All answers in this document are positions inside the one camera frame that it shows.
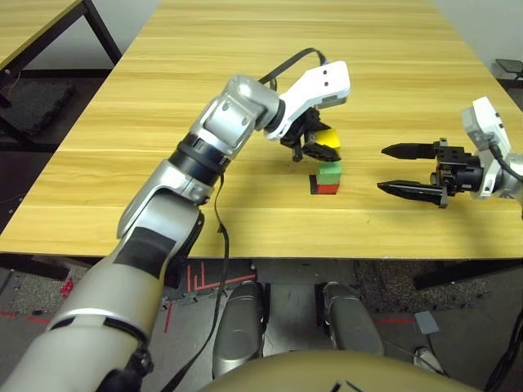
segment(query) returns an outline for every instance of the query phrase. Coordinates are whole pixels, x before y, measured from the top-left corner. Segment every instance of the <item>wooden tabletop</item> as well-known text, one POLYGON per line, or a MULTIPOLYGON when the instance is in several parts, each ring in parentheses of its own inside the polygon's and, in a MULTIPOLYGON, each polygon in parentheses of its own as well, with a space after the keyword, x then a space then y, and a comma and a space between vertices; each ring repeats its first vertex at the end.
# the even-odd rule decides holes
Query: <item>wooden tabletop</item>
MULTIPOLYGON (((398 142, 474 152, 461 110, 487 95, 514 151, 523 118, 426 0, 164 0, 11 219, 0 250, 105 255, 127 203, 232 74, 260 77, 304 47, 347 62, 347 103, 322 111, 342 138, 338 195, 310 195, 316 162, 256 134, 226 173, 219 202, 232 256, 494 258, 523 254, 511 200, 429 203, 385 194, 385 180, 428 182, 434 161, 380 154, 398 142)), ((284 91, 307 57, 279 79, 284 91)), ((210 205, 193 256, 220 256, 210 205)))
POLYGON ((0 69, 81 0, 2 0, 0 69))

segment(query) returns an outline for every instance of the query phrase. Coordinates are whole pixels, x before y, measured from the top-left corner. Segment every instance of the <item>red tape marking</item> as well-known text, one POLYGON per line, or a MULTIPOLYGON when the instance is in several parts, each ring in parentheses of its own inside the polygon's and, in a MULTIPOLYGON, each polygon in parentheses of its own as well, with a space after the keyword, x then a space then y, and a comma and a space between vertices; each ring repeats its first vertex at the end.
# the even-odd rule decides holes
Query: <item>red tape marking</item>
POLYGON ((163 328, 163 333, 167 333, 169 330, 169 323, 171 322, 171 311, 172 311, 172 304, 169 304, 169 309, 167 311, 167 318, 165 319, 165 327, 163 328))
MULTIPOLYGON (((256 278, 256 274, 240 276, 238 278, 227 279, 226 280, 226 284, 235 283, 235 282, 241 282, 242 280, 249 280, 249 279, 255 279, 255 278, 256 278)), ((205 285, 202 285, 202 286, 194 285, 194 290, 197 292, 199 290, 206 290, 208 288, 215 288, 215 287, 218 287, 218 286, 220 286, 219 282, 205 284, 205 285)))
POLYGON ((187 292, 190 292, 190 264, 187 265, 187 292))
POLYGON ((378 324, 412 324, 413 318, 375 318, 375 323, 378 324))
POLYGON ((50 320, 47 320, 46 318, 39 318, 39 317, 26 317, 24 318, 25 321, 29 321, 30 323, 36 323, 36 324, 49 324, 50 320))
POLYGON ((200 274, 202 275, 202 287, 205 286, 205 263, 200 264, 200 274))
POLYGON ((14 313, 0 312, 0 316, 5 316, 5 317, 10 317, 11 319, 16 319, 16 314, 14 314, 14 313))

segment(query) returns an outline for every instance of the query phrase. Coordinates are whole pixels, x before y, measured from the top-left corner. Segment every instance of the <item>gray floor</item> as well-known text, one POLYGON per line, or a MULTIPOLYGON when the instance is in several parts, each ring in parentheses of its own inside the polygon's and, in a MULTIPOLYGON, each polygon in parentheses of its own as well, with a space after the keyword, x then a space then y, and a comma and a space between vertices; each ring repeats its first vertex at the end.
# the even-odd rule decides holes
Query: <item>gray floor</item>
MULTIPOLYGON (((349 270, 347 267, 342 276, 346 283, 353 279, 349 270)), ((7 271, 0 269, 0 282, 6 274, 7 271)), ((298 275, 297 278, 287 274, 284 276, 284 283, 273 283, 271 286, 270 322, 265 334, 264 355, 330 348, 328 337, 315 322, 314 279, 309 275, 298 275)), ((432 342, 442 366, 454 379, 479 389, 482 389, 506 349, 516 314, 523 305, 523 270, 494 275, 487 280, 491 294, 479 301, 474 308, 433 312, 440 331, 432 335, 432 342)), ((26 309, 39 310, 45 307, 39 304, 39 301, 44 300, 24 291, 17 279, 12 279, 0 295, 0 384, 30 341, 45 328, 44 324, 39 323, 41 319, 51 317, 51 314, 41 314, 38 317, 18 314, 16 318, 12 318, 10 312, 20 300, 25 302, 26 309)), ((193 302, 173 303, 167 331, 165 326, 168 311, 164 308, 159 311, 150 343, 155 371, 146 377, 142 389, 144 392, 160 390, 170 376, 198 350, 211 326, 214 300, 215 297, 211 294, 199 296, 193 302)), ((390 341, 409 352, 420 345, 427 345, 426 337, 414 323, 402 323, 411 318, 412 314, 373 314, 373 317, 384 341, 390 341)), ((211 350, 212 345, 188 372, 179 391, 196 391, 211 382, 211 350)), ((392 358, 405 362, 412 360, 387 343, 386 351, 387 356, 392 358)), ((523 388, 522 369, 523 358, 520 355, 501 391, 518 391, 523 388)))

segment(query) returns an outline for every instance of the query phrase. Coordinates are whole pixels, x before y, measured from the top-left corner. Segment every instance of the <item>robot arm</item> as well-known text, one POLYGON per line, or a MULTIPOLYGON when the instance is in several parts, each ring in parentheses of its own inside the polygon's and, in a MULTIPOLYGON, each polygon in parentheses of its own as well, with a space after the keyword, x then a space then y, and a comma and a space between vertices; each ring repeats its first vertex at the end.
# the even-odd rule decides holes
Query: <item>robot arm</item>
POLYGON ((472 103, 462 113, 465 132, 478 150, 474 155, 463 147, 448 146, 446 139, 432 144, 399 143, 383 153, 399 159, 436 158, 431 184, 394 180, 378 188, 402 198, 447 207, 449 196, 471 192, 473 198, 513 198, 523 205, 523 154, 510 154, 503 122, 487 97, 472 103))
POLYGON ((166 268, 202 228, 198 205, 254 130, 278 140, 310 106, 342 103, 349 89, 342 61, 308 71, 282 96, 233 77, 131 201, 117 247, 81 280, 2 392, 135 390, 152 370, 146 347, 166 268))

